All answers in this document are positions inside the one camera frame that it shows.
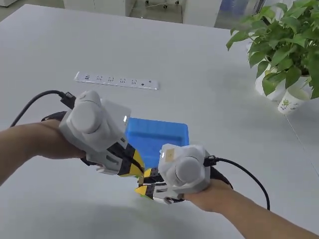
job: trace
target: power strip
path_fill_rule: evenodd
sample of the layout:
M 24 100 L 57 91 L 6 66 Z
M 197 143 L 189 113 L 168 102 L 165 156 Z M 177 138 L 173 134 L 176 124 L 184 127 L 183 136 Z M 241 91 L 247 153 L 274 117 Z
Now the power strip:
M 159 83 L 153 80 L 137 80 L 132 78 L 119 78 L 106 75 L 96 75 L 78 72 L 74 78 L 77 82 L 85 82 L 92 84 L 101 84 L 109 86 L 123 86 L 132 88 L 141 88 L 149 90 L 158 90 Z

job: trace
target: blue tray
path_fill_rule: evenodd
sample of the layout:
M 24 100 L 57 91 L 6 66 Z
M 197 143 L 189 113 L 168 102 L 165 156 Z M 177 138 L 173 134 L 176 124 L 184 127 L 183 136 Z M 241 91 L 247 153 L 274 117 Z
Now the blue tray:
M 146 169 L 158 166 L 164 144 L 189 145 L 188 127 L 184 123 L 130 118 L 125 135 L 141 154 Z

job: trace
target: sticker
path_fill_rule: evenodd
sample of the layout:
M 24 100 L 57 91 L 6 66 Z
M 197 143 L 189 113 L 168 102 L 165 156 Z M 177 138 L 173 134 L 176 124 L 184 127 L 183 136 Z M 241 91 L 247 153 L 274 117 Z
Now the sticker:
M 174 152 L 175 152 L 175 149 L 174 149 L 174 148 L 171 148 L 171 149 L 166 150 L 165 162 L 172 162 L 172 161 L 174 161 Z

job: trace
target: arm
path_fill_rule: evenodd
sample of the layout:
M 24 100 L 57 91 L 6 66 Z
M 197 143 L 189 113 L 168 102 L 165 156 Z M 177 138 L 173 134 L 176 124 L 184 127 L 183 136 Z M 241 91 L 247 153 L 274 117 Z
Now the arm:
M 184 197 L 202 210 L 222 214 L 246 239 L 319 239 L 319 236 L 258 206 L 221 181 L 212 180 L 207 190 Z
M 58 130 L 59 122 L 19 125 L 0 132 L 0 185 L 30 158 L 84 157 Z

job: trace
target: black cord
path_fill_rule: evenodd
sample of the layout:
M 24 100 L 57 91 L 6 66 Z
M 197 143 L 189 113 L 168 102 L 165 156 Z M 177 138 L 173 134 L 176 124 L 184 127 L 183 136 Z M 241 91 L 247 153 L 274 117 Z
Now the black cord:
M 267 203 L 267 210 L 270 211 L 270 200 L 269 200 L 268 193 L 267 193 L 265 187 L 261 184 L 261 182 L 251 172 L 249 172 L 246 168 L 244 168 L 243 166 L 239 165 L 238 163 L 235 163 L 235 162 L 233 162 L 231 160 L 228 160 L 228 159 L 217 158 L 215 156 L 209 156 L 208 158 L 211 159 L 213 163 L 221 161 L 221 162 L 232 164 L 232 165 L 236 166 L 237 168 L 243 170 L 245 173 L 247 173 L 252 179 L 254 179 L 254 181 L 258 184 L 258 186 L 264 192 L 265 198 L 266 198 L 266 203 Z
M 30 108 L 30 106 L 35 102 L 37 101 L 38 99 L 40 99 L 41 97 L 43 96 L 46 96 L 46 95 L 51 95 L 51 94 L 56 94 L 56 95 L 59 95 L 61 98 L 63 98 L 65 96 L 65 94 L 61 91 L 55 91 L 55 90 L 52 90 L 52 91 L 45 91 L 45 92 L 42 92 L 40 94 L 38 94 L 37 96 L 35 96 L 32 100 L 30 100 L 28 102 L 28 104 L 26 104 L 26 106 L 23 108 L 23 110 L 18 114 L 18 116 L 15 118 L 15 120 L 13 121 L 13 123 L 11 124 L 10 127 L 13 127 L 16 125 L 16 123 L 18 123 L 18 121 L 21 119 L 21 117 L 25 114 L 25 112 Z

